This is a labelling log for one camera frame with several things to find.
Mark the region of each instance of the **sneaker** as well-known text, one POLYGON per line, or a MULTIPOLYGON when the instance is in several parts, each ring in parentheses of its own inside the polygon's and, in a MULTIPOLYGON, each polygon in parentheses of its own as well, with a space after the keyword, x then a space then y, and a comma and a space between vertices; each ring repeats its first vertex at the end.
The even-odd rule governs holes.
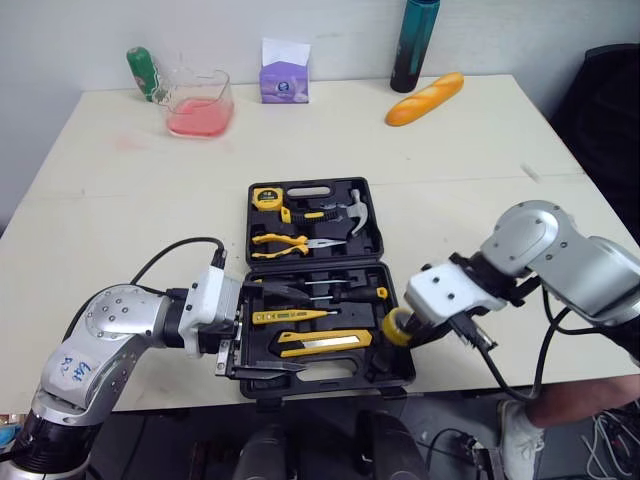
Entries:
POLYGON ((500 453, 509 480, 533 480, 536 453, 544 448, 544 429, 531 424, 524 404, 515 400, 498 403, 500 453))

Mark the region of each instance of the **pliers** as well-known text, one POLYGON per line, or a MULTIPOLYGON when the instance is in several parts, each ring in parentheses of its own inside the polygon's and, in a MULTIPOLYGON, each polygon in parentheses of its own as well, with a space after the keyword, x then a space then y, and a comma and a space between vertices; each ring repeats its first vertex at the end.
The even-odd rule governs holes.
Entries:
POLYGON ((332 240, 330 238, 312 238, 309 239, 304 235, 300 235, 299 237, 290 237, 288 235, 278 235, 276 233, 267 233, 265 235, 258 235, 257 237, 253 237, 251 239, 254 245, 262 245, 263 243, 269 242, 280 242, 286 243, 288 245, 293 245, 292 247, 285 248, 284 250, 280 250, 275 253, 252 253, 252 258, 278 258, 284 255, 288 255, 293 252, 300 252, 302 255, 307 255, 309 253, 310 248, 325 248, 332 247, 334 245, 342 245, 347 243, 344 240, 332 240))

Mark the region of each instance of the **water bottle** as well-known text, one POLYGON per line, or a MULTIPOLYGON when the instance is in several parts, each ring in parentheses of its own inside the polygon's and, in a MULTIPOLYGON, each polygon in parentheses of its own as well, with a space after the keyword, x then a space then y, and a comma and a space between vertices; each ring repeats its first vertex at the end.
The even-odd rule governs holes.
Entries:
POLYGON ((407 0, 391 73, 390 85, 396 92, 416 88, 439 7, 440 0, 407 0))

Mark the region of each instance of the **white table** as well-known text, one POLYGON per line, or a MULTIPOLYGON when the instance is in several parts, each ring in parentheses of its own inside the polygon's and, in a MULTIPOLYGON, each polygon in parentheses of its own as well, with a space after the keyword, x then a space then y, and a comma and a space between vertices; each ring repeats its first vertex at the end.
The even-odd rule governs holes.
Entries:
MULTIPOLYGON (((138 92, 82 96, 0 240, 0 412, 28 409, 44 362, 89 295, 127 281, 172 241, 222 238, 227 272, 243 277, 247 187, 256 181, 366 177, 399 297, 422 264, 472 254, 499 215, 527 199, 554 201, 584 234, 640 254, 511 76, 468 77, 460 94, 402 128, 382 121, 400 98, 386 81, 314 83, 310 105, 261 105, 253 85, 233 94, 230 129, 206 141, 168 135, 159 107, 138 92)), ((208 246, 179 249, 145 283, 189 285, 209 257, 208 246)), ((546 330, 540 298, 479 322, 500 344, 493 356, 506 379, 530 383, 546 330)), ((414 350, 414 359, 409 391, 495 386, 454 335, 414 350)), ((237 382, 213 376, 214 362, 148 351, 117 409, 246 401, 237 382)), ((635 372, 604 338, 558 335, 545 381, 635 372)))

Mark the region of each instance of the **bread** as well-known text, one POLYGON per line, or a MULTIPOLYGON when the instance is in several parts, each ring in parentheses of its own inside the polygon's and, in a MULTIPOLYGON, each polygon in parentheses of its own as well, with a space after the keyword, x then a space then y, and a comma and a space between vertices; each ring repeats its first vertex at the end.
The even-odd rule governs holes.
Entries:
POLYGON ((427 88, 423 88, 396 104, 387 113, 385 122, 393 127, 411 123, 453 97, 462 89, 463 85, 464 76, 461 73, 443 75, 427 88))

